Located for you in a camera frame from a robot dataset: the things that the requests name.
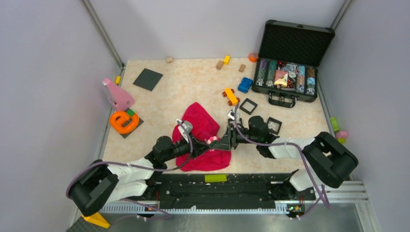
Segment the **pink flower brooch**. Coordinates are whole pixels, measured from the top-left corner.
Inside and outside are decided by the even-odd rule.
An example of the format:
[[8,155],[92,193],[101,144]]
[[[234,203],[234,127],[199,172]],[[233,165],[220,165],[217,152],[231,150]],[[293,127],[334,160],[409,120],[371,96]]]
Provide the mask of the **pink flower brooch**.
[[205,139],[205,142],[210,146],[208,151],[210,152],[215,151],[214,146],[218,143],[219,140],[220,138],[217,136],[212,136],[209,139]]

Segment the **white silver brooch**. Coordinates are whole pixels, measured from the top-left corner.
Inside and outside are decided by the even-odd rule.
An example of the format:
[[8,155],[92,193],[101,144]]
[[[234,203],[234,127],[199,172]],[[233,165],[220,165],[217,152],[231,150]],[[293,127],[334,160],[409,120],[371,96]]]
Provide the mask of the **white silver brooch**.
[[268,123],[268,128],[271,129],[271,130],[276,130],[277,127],[278,127],[278,123],[276,123],[276,122],[270,121]]

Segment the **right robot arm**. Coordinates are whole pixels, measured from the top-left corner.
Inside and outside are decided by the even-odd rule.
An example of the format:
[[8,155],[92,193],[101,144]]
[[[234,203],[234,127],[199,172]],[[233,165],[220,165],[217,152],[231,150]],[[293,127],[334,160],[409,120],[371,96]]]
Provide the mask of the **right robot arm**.
[[231,122],[211,148],[230,151],[239,144],[254,144],[264,158],[301,159],[304,169],[292,172],[283,186],[289,199],[297,199],[304,190],[318,185],[339,188],[359,164],[352,152],[325,131],[312,138],[284,139],[272,134],[261,116],[252,116],[248,124],[244,128]]

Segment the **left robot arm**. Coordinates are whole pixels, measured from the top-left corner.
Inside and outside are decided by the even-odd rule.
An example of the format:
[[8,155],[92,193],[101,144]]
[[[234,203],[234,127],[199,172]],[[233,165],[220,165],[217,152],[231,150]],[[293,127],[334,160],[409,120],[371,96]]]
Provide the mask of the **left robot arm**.
[[157,139],[152,151],[137,161],[121,163],[95,160],[68,185],[66,197],[84,216],[100,211],[107,203],[155,194],[155,178],[176,171],[205,152],[213,150],[219,138],[198,140],[192,135],[173,142],[168,136]]

